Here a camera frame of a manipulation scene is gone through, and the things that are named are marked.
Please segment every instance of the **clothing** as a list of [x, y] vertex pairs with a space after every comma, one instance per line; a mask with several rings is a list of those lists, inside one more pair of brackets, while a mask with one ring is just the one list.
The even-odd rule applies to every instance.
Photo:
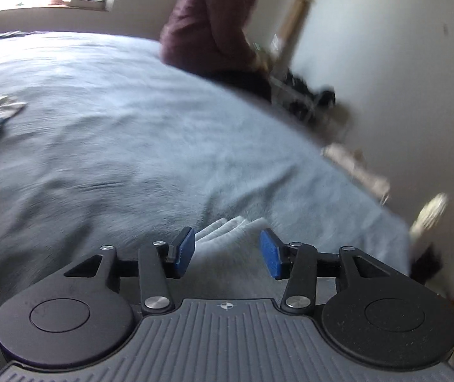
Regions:
[[249, 91], [271, 103], [271, 85], [260, 72], [227, 70], [203, 74], [203, 77]]
[[255, 1], [178, 0], [161, 34], [162, 61], [196, 74], [253, 70], [243, 27]]

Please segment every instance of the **black pants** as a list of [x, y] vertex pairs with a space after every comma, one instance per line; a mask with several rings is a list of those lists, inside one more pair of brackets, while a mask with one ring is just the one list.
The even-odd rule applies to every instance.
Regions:
[[248, 91], [271, 103], [271, 85], [262, 73], [226, 70], [223, 72], [208, 73], [203, 75], [203, 77]]

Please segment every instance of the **purple shirt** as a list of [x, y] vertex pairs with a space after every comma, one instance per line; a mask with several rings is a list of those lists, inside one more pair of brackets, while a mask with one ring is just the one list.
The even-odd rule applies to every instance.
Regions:
[[256, 54], [243, 27], [255, 0], [178, 0], [163, 28], [164, 63], [192, 73], [250, 70]]

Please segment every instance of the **crosshair symbol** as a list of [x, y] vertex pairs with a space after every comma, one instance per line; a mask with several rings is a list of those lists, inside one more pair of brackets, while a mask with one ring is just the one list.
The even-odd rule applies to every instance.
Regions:
[[224, 301], [223, 303], [221, 303], [220, 307], [224, 310], [230, 310], [235, 306], [230, 301]]

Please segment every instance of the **gray ribbed plate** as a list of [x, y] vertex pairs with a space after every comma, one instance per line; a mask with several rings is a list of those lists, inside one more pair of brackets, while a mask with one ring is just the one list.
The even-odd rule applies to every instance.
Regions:
[[270, 300], [185, 300], [148, 316], [118, 352], [88, 368], [38, 373], [8, 366], [0, 382], [451, 382], [446, 364], [387, 372], [334, 351], [313, 321], [288, 316]]

